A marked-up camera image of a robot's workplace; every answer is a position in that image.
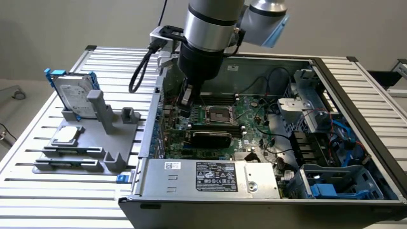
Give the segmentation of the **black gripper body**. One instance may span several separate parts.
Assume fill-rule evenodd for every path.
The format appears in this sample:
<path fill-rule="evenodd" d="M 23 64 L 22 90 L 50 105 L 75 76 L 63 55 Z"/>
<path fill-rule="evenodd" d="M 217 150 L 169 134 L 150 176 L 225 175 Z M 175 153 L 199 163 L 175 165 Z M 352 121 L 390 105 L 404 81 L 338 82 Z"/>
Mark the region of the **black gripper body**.
<path fill-rule="evenodd" d="M 193 47 L 189 43 L 182 43 L 178 66 L 187 78 L 187 86 L 193 87 L 193 95 L 198 95 L 203 83 L 218 76 L 224 52 L 224 50 L 207 52 Z"/>

